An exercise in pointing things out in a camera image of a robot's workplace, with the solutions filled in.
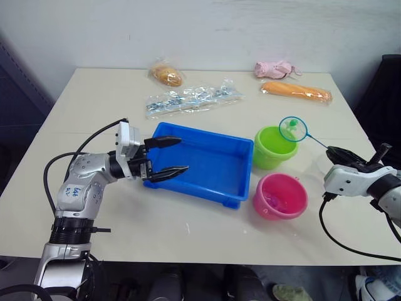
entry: white wall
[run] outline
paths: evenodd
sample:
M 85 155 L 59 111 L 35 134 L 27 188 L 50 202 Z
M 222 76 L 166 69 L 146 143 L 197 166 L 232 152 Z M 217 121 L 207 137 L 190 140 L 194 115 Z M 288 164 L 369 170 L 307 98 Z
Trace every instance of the white wall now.
M 0 0 L 0 35 L 54 100 L 78 66 L 198 70 L 287 59 L 354 103 L 399 53 L 400 0 Z

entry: floor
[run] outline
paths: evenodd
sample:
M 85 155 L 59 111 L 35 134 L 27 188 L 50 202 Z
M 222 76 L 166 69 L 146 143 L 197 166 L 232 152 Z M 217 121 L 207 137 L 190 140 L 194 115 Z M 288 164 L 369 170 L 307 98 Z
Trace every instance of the floor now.
M 9 285 L 32 283 L 39 263 L 34 258 L 0 257 L 12 262 L 5 270 L 0 270 L 0 288 Z M 110 283 L 127 279 L 135 280 L 142 291 L 151 286 L 153 279 L 165 267 L 165 263 L 104 263 Z M 224 265 L 182 264 L 180 265 L 187 285 L 186 300 L 218 301 L 221 299 L 221 283 Z M 251 266 L 266 287 L 272 283 L 286 283 L 302 286 L 314 301 L 351 301 L 348 291 L 348 276 L 355 267 L 282 267 Z M 1 301 L 30 300 L 27 293 L 15 293 L 0 298 Z M 129 300 L 144 300 L 139 296 Z

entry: green bucket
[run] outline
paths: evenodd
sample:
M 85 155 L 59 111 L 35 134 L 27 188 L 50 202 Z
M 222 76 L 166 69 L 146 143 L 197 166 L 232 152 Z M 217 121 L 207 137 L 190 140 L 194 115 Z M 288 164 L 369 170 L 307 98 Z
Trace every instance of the green bucket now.
M 286 140 L 278 127 L 265 127 L 255 136 L 253 163 L 261 169 L 274 169 L 293 157 L 297 150 L 297 143 Z

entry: pink toy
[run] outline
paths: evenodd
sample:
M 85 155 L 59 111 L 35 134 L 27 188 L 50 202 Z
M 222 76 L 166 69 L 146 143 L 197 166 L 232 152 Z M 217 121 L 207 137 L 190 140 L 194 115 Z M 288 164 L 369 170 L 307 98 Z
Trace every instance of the pink toy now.
M 280 80 L 289 76 L 291 72 L 301 75 L 301 73 L 287 61 L 259 61 L 255 65 L 256 77 L 269 77 L 274 80 Z
M 262 178 L 253 197 L 255 210 L 271 221 L 297 218 L 307 205 L 305 188 L 287 174 L 268 174 Z

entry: black cable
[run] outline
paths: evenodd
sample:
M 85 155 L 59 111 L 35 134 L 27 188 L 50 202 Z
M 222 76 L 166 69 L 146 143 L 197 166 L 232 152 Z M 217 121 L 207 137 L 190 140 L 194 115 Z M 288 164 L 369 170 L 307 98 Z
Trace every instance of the black cable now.
M 323 202 L 322 202 L 322 204 L 321 204 L 321 206 L 320 206 L 320 209 L 319 209 L 319 220 L 320 220 L 321 227 L 323 228 L 323 231 L 326 233 L 326 235 L 329 237 L 329 239 L 331 239 L 332 241 L 334 241 L 334 242 L 335 242 L 337 245 L 339 245 L 340 247 L 342 247 L 342 248 L 344 248 L 344 249 L 346 249 L 346 250 L 348 250 L 348 251 L 354 252 L 354 253 L 356 253 L 356 254 L 359 254 L 359 255 L 401 262 L 401 258 L 391 257 L 391 256 L 385 256 L 385 255 L 377 255 L 377 254 L 365 253 L 365 252 L 362 252 L 362 251 L 358 251 L 358 250 L 351 249 L 351 248 L 349 248 L 349 247 L 343 245 L 342 243 L 338 242 L 334 237 L 332 237 L 332 236 L 330 235 L 330 233 L 329 233 L 328 230 L 326 229 L 325 222 L 323 221 L 323 210 L 324 210 L 324 208 L 325 208 L 327 202 L 328 202 L 328 201 L 327 201 L 326 199 L 323 200 Z
M 35 293 L 42 301 L 52 301 L 50 294 L 43 287 L 33 284 L 19 284 L 3 288 L 0 290 L 0 297 L 17 292 Z
M 100 133 L 104 132 L 105 130 L 108 130 L 109 128 L 114 127 L 115 125 L 119 124 L 121 121 L 122 121 L 122 122 L 128 122 L 128 119 L 127 119 L 127 118 L 123 118 L 123 119 L 120 119 L 120 120 L 116 120 L 116 121 L 114 121 L 113 123 L 111 123 L 111 124 L 109 124 L 109 125 L 106 125 L 105 127 L 102 127 L 100 130 L 96 131 L 96 132 L 93 133 L 91 136 L 89 136 L 89 138 L 87 138 L 87 140 L 85 140 L 84 143 L 82 143 L 81 146 L 79 146 L 79 148 L 76 150 L 76 152 L 81 152 L 81 151 L 83 150 L 83 148 L 84 148 L 93 138 L 95 138 L 97 135 L 99 135 Z M 70 163 L 68 164 L 67 171 L 66 171 L 65 177 L 64 177 L 64 182 L 67 181 L 68 176 L 70 175 L 70 166 L 71 166 L 72 162 L 74 162 L 74 160 L 76 159 L 76 157 L 77 157 L 77 155 L 76 155 L 76 156 L 73 156 L 73 157 L 71 158 Z
M 395 229 L 393 221 L 391 220 L 391 218 L 388 216 L 387 213 L 386 214 L 386 220 L 388 223 L 388 226 L 390 227 L 392 233 L 394 234 L 395 238 L 401 243 L 401 236 L 400 233 L 398 233 L 397 229 Z
M 55 203 L 53 202 L 53 198 L 51 197 L 50 190 L 49 190 L 49 184 L 48 184 L 48 173 L 49 173 L 49 168 L 50 166 L 57 161 L 58 159 L 67 157 L 67 156 L 77 156 L 77 155 L 83 155 L 86 154 L 85 152 L 66 152 L 65 154 L 58 155 L 57 157 L 52 158 L 52 160 L 47 163 L 46 167 L 44 168 L 43 171 L 43 186 L 44 186 L 44 191 L 46 193 L 46 196 L 48 197 L 48 201 L 51 207 L 51 210 L 53 214 L 56 213 L 56 206 Z

